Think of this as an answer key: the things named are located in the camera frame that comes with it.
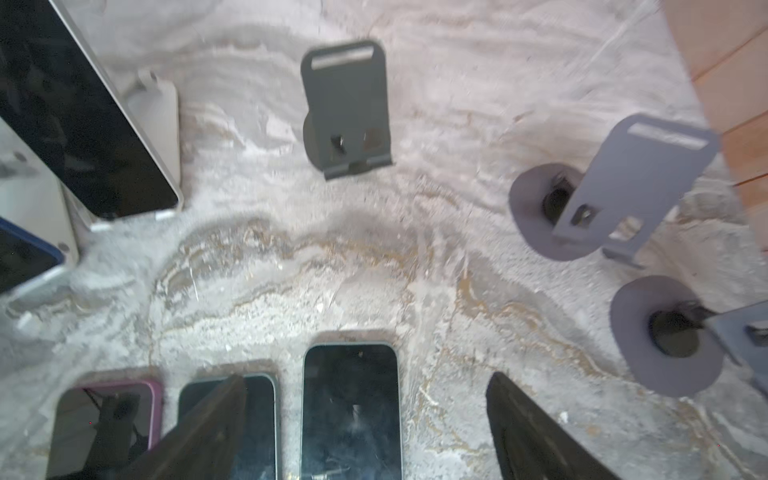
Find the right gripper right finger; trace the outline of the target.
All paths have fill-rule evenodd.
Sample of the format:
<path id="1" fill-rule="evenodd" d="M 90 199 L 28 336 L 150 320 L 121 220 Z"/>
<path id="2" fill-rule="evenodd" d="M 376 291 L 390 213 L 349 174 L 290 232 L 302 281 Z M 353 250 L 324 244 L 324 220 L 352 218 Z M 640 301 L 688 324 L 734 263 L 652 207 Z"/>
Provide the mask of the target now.
<path id="1" fill-rule="evenodd" d="M 618 479 L 502 372 L 490 378 L 486 411 L 504 479 Z"/>

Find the phone with green case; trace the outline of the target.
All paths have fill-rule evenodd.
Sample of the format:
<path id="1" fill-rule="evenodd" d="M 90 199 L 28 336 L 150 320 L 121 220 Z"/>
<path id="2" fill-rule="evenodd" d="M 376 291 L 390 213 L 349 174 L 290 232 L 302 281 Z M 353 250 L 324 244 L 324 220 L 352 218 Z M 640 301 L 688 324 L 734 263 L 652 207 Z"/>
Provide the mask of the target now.
<path id="1" fill-rule="evenodd" d="M 246 403 L 244 432 L 230 479 L 279 477 L 277 383 L 266 373 L 244 376 Z"/>

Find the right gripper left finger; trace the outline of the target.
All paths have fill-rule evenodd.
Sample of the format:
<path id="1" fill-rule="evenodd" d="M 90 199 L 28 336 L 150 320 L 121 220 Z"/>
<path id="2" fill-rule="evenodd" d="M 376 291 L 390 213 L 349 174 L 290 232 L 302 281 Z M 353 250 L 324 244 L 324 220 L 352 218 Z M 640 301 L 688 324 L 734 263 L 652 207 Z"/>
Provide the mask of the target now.
<path id="1" fill-rule="evenodd" d="M 122 469 L 119 479 L 227 479 L 244 432 L 247 389 L 240 375 L 221 382 L 162 440 Z"/>

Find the phone with purple case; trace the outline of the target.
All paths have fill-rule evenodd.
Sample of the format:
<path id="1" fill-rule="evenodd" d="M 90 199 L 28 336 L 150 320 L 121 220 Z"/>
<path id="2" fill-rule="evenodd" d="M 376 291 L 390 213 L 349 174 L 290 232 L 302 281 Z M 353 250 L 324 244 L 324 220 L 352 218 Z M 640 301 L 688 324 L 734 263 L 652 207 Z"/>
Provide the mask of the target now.
<path id="1" fill-rule="evenodd" d="M 161 384 L 153 379 L 76 385 L 59 399 L 47 479 L 115 479 L 161 436 Z"/>

